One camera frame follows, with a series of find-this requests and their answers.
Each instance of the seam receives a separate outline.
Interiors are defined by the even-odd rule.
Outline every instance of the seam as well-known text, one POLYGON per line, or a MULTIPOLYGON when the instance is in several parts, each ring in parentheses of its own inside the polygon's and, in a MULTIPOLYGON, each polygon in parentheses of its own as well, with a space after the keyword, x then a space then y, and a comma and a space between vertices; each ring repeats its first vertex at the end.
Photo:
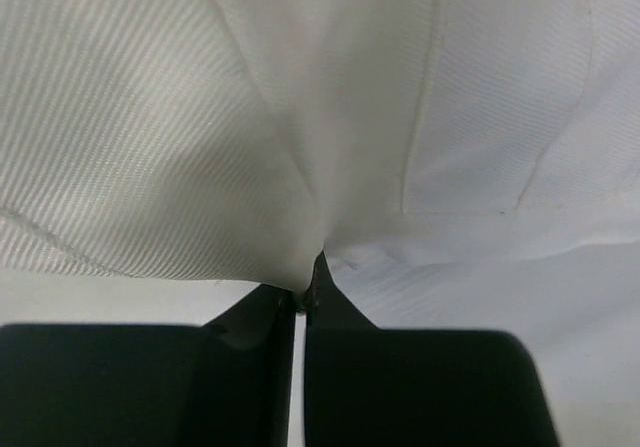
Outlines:
POLYGON ((5 217, 9 222, 17 225, 22 230, 26 231, 28 234, 36 237, 37 239, 44 242, 49 247, 62 252, 71 260, 79 262, 80 264, 88 265, 93 267, 94 269, 100 270, 105 274, 110 275, 118 275, 121 277, 133 277, 132 275, 125 274, 124 272, 120 272, 118 270, 110 269, 106 265, 101 264, 95 259, 92 259, 88 255, 85 255, 79 252, 77 249, 64 242, 60 237, 56 236, 52 232, 48 231, 41 225, 36 222, 28 219, 24 215, 20 214, 17 211, 9 209, 7 207, 0 207, 0 215, 5 217))
MULTIPOLYGON (((249 68, 249 62, 247 61, 247 58, 244 55, 244 52, 242 52, 242 49, 240 48, 240 42, 239 42, 238 37, 236 36, 235 32, 231 28, 231 24, 229 23, 229 19, 227 18, 227 14, 226 14, 224 8, 222 7, 222 3, 220 3, 219 0, 211 0, 211 1, 213 2, 215 8, 220 13, 224 28, 228 32, 229 38, 231 39, 231 42, 233 43, 233 46, 235 47, 236 51, 238 52, 238 55, 240 56, 240 60, 242 61, 242 67, 244 68, 245 72, 247 73, 247 77, 249 78, 249 81, 251 82, 251 85, 253 86, 253 88, 258 93, 258 96, 260 97, 260 100, 264 104, 267 112, 269 113, 269 115, 271 115, 271 118, 272 118, 274 126, 275 126, 274 131, 275 131, 276 135, 280 138, 280 140, 282 140, 282 136, 283 136, 283 133, 281 131, 282 127, 278 123, 275 114, 271 110, 269 102, 267 101, 267 99, 265 98, 264 94, 262 93, 262 90, 260 90, 260 87, 258 86, 258 83, 256 82, 256 79, 254 79, 253 75, 251 74, 251 69, 249 68)), ((293 153, 291 153, 291 151, 289 149, 286 149, 286 151, 289 154, 289 157, 291 158, 291 161, 293 162, 293 165, 295 166, 296 170, 298 171, 298 175, 302 178, 302 183, 304 184, 305 188, 307 189, 307 193, 309 194, 309 197, 313 200, 313 202, 316 204, 316 206, 318 206, 319 204, 318 204, 318 201, 317 201, 317 199, 316 199, 316 197, 315 197, 315 195, 313 193, 314 191, 312 189, 311 183, 305 177, 305 175, 303 174, 302 167, 301 167, 300 163, 298 162, 296 157, 293 155, 293 153)))
POLYGON ((524 184, 522 192, 520 192, 520 195, 518 196, 518 200, 516 201, 516 206, 514 207, 513 211, 517 211, 517 210, 521 209, 522 203, 524 202, 524 199, 525 199, 527 193, 529 192, 529 190, 531 188, 531 185, 533 184, 533 180, 538 175, 538 171, 540 170, 540 166, 542 165, 542 161, 544 160, 544 158, 546 157, 547 153, 551 149, 551 146, 567 130, 569 124, 571 123, 571 120, 573 119, 573 117, 574 117, 574 115, 576 113, 576 111, 580 108, 580 106, 582 105, 582 103, 584 101, 585 93, 587 91, 587 85, 589 84, 589 80, 591 79, 591 73, 592 73, 592 70, 593 70, 593 58, 594 58, 594 50, 595 50, 595 43, 596 43, 595 28, 594 28, 594 25, 593 25, 593 0, 587 0, 587 10, 589 12, 589 36, 591 37, 591 46, 590 46, 590 49, 589 49, 589 59, 587 60, 587 71, 586 71, 584 80, 582 82, 582 90, 580 91, 580 95, 578 96, 578 99, 576 100, 574 106, 571 109, 569 109, 569 114, 567 116, 567 120, 564 122, 562 128, 553 137, 553 139, 551 139, 547 143, 547 145, 540 151, 540 153, 536 157, 536 160, 535 160, 535 162, 533 164, 533 169, 531 170, 531 174, 529 175, 529 178, 527 179, 527 182, 524 184))
POLYGON ((427 40, 427 42, 430 42, 430 45, 427 46, 424 62, 422 64, 422 81, 420 83, 420 91, 418 92, 416 99, 415 113, 413 116, 414 120, 411 127, 411 138, 405 154, 402 171, 402 185, 400 186, 400 212, 403 214, 407 213, 406 197, 409 169, 411 167, 411 161, 415 156, 418 135, 420 134, 420 126, 424 123, 424 118, 431 102, 431 94, 433 92, 433 84, 435 74, 437 72, 437 54, 440 46, 444 42, 444 3, 445 0, 433 0, 431 3, 433 14, 431 15, 431 28, 429 29, 429 39, 427 40))

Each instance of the black object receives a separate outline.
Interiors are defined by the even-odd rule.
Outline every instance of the black object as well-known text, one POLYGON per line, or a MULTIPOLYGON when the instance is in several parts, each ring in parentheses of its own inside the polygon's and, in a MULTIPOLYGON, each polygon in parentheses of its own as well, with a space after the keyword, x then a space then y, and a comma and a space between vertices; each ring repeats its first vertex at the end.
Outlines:
MULTIPOLYGON (((378 329, 323 256, 304 304, 308 447, 558 445, 512 336, 378 329)), ((284 447, 294 317, 262 285, 201 328, 0 329, 0 445, 284 447)))

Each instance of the white cloth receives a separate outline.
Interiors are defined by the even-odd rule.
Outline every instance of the white cloth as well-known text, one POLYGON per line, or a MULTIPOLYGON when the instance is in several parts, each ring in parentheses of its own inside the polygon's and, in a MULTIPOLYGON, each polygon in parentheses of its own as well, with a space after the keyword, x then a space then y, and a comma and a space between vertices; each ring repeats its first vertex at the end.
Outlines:
POLYGON ((640 237, 640 0, 1 0, 2 264, 304 288, 640 237))

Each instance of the black plastic piece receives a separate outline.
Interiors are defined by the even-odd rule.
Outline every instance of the black plastic piece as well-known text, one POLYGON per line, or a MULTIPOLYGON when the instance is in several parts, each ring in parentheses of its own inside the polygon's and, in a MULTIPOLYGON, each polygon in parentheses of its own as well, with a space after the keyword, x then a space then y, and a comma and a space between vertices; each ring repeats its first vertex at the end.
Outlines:
POLYGON ((0 445, 286 445, 295 308, 261 286, 204 328, 0 329, 0 445))
POLYGON ((307 447, 558 446, 533 361, 513 336, 377 329, 335 287, 324 259, 316 269, 307 447))

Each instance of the white fabric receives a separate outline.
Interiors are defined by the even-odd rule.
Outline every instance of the white fabric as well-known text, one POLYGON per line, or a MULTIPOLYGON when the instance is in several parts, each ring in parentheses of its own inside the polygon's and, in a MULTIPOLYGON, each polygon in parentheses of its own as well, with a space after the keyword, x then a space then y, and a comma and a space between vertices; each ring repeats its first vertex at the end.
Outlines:
POLYGON ((1 0, 2 263, 304 288, 640 236, 640 0, 1 0))

